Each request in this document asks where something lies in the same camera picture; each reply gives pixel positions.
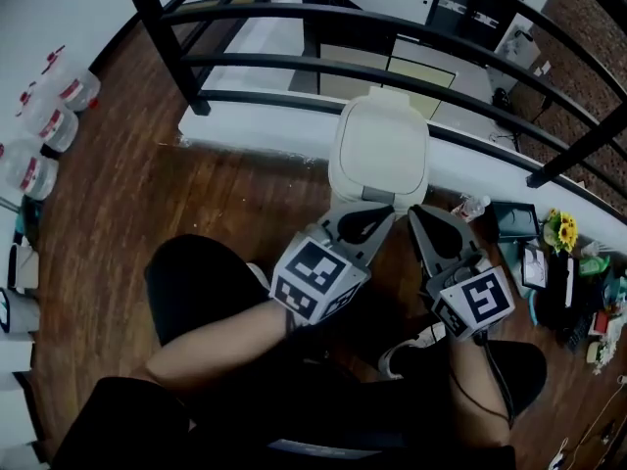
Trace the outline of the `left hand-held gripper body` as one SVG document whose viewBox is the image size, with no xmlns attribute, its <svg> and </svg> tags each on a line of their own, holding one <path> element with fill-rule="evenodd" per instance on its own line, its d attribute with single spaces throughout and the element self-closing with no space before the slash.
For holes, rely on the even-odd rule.
<svg viewBox="0 0 627 470">
<path fill-rule="evenodd" d="M 352 212 L 297 233 L 277 262 L 269 295 L 287 309 L 290 325 L 316 325 L 343 308 L 371 278 L 363 244 L 371 215 Z"/>
</svg>

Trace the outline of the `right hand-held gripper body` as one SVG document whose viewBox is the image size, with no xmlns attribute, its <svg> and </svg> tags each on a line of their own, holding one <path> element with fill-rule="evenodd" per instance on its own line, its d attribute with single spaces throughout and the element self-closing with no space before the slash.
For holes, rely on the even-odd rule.
<svg viewBox="0 0 627 470">
<path fill-rule="evenodd" d="M 487 330 L 515 309 L 503 268 L 483 254 L 448 265 L 426 264 L 425 270 L 429 309 L 459 341 Z"/>
</svg>

